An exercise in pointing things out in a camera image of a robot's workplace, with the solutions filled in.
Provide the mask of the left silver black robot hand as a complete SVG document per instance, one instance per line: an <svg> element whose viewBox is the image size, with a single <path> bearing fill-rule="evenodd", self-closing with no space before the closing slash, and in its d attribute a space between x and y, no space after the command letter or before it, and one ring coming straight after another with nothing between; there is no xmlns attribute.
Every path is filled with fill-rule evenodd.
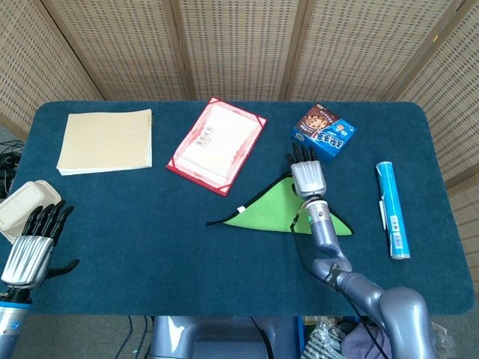
<svg viewBox="0 0 479 359"><path fill-rule="evenodd" d="M28 216L7 259L1 281L8 289L32 290L46 279L65 275L80 263L74 259L65 266L52 268L50 261L73 206L65 201L38 206Z"/></svg>

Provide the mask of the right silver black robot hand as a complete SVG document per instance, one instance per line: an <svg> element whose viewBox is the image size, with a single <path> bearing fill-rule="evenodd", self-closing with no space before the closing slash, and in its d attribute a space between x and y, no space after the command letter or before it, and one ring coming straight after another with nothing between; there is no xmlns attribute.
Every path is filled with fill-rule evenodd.
<svg viewBox="0 0 479 359"><path fill-rule="evenodd" d="M293 154L287 154L293 176L295 193L303 200L322 197L326 193L326 180L313 147L292 143Z"/></svg>

